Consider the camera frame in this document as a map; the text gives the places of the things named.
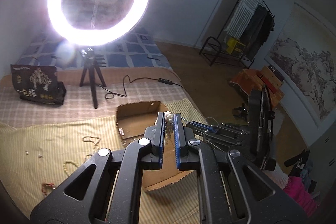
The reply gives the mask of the white gloved right hand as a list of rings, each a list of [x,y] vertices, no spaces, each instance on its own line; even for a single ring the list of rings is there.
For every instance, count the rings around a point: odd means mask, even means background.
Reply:
[[[282,171],[278,163],[276,163],[274,170],[264,169],[263,172],[281,189],[284,189],[287,186],[289,176]]]

